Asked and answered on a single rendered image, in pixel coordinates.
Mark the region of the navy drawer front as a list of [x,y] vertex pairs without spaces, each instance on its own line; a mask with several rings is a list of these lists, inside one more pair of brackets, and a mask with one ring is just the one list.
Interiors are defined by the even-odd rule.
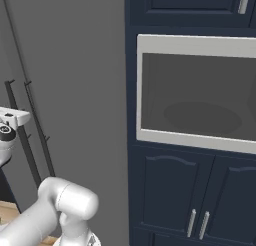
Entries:
[[251,244],[221,244],[221,243],[208,243],[199,240],[185,239],[176,236],[166,236],[156,234],[154,237],[153,246],[253,246]]

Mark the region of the grey fridge door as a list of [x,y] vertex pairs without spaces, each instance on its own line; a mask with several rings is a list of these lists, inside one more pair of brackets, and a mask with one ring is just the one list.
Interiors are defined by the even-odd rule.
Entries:
[[[124,0],[7,0],[55,176],[93,190],[102,246],[129,246]],[[0,36],[0,80],[12,78]],[[32,110],[26,125],[49,174]]]

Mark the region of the navy arched cupboard door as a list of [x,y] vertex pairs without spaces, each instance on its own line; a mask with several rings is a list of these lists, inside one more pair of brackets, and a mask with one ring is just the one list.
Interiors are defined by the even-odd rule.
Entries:
[[199,219],[214,157],[134,147],[129,152],[130,225],[187,237],[191,210]]
[[256,160],[216,156],[196,229],[210,218],[203,242],[256,246]]

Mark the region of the white microwave oven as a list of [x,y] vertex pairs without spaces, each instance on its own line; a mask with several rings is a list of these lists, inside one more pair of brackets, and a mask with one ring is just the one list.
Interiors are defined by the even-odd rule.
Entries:
[[136,138],[256,154],[256,38],[137,36]]

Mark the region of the navy cabinet housing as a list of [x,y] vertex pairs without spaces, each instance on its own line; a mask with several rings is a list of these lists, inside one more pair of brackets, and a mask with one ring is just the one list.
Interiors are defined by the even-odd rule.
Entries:
[[[244,158],[256,160],[256,154],[206,149],[184,145],[154,143],[141,141],[136,138],[136,97],[137,97],[137,36],[150,35],[189,35],[189,36],[217,36],[217,37],[248,37],[256,38],[256,13],[246,28],[216,28],[216,27],[174,27],[174,26],[138,26],[130,19],[130,0],[125,0],[125,54],[126,54],[126,89],[127,89],[127,151],[128,151],[128,200],[129,200],[129,152],[134,147],[148,147],[156,149],[177,150],[216,156]],[[153,246],[156,234],[176,236],[185,239],[199,240],[196,237],[198,221],[190,238],[185,236],[147,230],[130,225],[129,208],[129,244],[130,246]]]

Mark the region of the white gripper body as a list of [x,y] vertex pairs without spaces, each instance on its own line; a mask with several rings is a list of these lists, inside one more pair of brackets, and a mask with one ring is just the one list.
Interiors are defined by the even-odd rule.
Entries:
[[31,118],[27,111],[0,107],[0,120],[10,127],[25,125]]

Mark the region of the dark cabinet side panel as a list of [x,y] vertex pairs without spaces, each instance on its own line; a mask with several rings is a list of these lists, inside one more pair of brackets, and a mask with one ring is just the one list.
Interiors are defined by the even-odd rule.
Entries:
[[12,189],[7,181],[7,178],[1,168],[0,168],[0,200],[10,202],[10,203],[15,203],[16,206],[18,207],[18,203],[13,194],[13,191],[12,191]]

